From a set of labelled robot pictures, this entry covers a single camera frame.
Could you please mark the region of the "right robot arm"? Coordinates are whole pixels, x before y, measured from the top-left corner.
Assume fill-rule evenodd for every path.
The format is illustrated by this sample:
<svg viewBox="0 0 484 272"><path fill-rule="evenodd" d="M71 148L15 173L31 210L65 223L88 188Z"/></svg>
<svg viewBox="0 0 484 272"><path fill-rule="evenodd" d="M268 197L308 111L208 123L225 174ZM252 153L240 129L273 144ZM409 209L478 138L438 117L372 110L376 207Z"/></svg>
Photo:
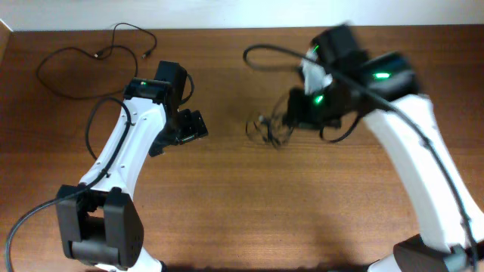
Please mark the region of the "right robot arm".
<svg viewBox="0 0 484 272"><path fill-rule="evenodd" d="M397 52L370 57L342 24L313 38L299 70L305 86L290 92L284 124L322 131L356 113L356 121L366 124L387 152L417 216L418 234L364 270L477 270L483 259L483 213L405 57Z"/></svg>

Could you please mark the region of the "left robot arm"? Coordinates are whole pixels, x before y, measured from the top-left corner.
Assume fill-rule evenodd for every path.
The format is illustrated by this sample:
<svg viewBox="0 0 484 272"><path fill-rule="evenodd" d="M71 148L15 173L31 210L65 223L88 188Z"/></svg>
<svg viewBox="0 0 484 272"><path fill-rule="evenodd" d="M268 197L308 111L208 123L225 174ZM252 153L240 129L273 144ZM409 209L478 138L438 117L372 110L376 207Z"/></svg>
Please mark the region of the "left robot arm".
<svg viewBox="0 0 484 272"><path fill-rule="evenodd" d="M181 109L193 79L179 63L161 61L153 79L133 78L121 112L95 164L76 186L63 185L56 205L64 255L105 271L165 271L144 247L144 226L133 203L148 156L206 137L199 111Z"/></svg>

